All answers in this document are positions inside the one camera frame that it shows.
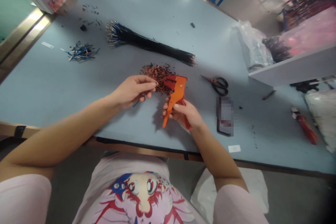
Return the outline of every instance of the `workbench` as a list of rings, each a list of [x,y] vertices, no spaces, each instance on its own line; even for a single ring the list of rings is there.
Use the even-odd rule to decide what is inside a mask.
[[[94,11],[98,14],[90,7],[83,11],[83,5],[97,7]],[[143,36],[196,54],[197,66],[128,45],[108,47],[103,24],[111,19]],[[79,27],[85,20],[88,31],[83,32]],[[220,143],[226,149],[240,145],[241,152],[231,153],[235,160],[335,174],[335,158],[324,142],[312,145],[292,118],[291,107],[309,117],[302,93],[282,86],[262,100],[272,88],[248,77],[244,57],[249,52],[239,39],[237,25],[237,20],[204,0],[78,0],[65,16],[51,23],[0,85],[0,121],[46,127],[110,94],[128,76],[139,74],[142,66],[167,63],[176,74],[188,78],[185,98],[197,107]],[[70,50],[77,41],[100,48],[96,58],[69,62],[61,48]],[[217,133],[217,93],[200,75],[228,81],[234,107],[232,137]],[[177,122],[170,120],[162,128],[165,98],[156,93],[122,111],[96,132],[95,139],[185,157],[199,153],[189,132]]]

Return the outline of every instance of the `black wire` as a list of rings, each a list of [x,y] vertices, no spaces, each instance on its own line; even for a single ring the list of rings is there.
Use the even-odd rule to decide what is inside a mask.
[[[194,54],[175,49],[155,40],[141,36],[116,21],[109,22],[106,25],[106,28],[107,40],[112,47],[128,44],[147,51],[157,52],[175,58],[192,67],[195,65],[194,59],[196,56]]]

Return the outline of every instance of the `scissor blade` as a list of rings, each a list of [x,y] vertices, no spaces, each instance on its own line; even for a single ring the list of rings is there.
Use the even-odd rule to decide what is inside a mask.
[[[206,79],[207,81],[211,82],[211,79],[210,79],[210,78],[205,77],[205,76],[203,76],[203,75],[201,75],[201,77],[203,77],[203,78]]]

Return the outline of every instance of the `scissors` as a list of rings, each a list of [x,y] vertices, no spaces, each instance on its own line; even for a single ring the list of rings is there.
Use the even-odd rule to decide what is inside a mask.
[[[205,77],[203,75],[201,75],[201,76],[211,83],[212,87],[217,92],[217,94],[219,94],[220,96],[225,96],[225,95],[228,94],[229,84],[224,78],[218,77],[218,78],[215,78],[215,79],[210,79],[210,78]]]

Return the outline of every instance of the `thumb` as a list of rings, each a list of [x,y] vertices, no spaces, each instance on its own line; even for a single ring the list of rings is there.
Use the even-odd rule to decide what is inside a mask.
[[[177,112],[180,112],[184,115],[187,115],[188,114],[188,108],[186,106],[183,106],[183,105],[179,105],[179,104],[174,104],[173,108],[177,111]]]
[[[155,82],[147,82],[147,83],[142,83],[142,84],[138,84],[136,87],[136,91],[139,93],[145,92],[145,91],[149,91],[153,88],[156,87],[156,83]]]

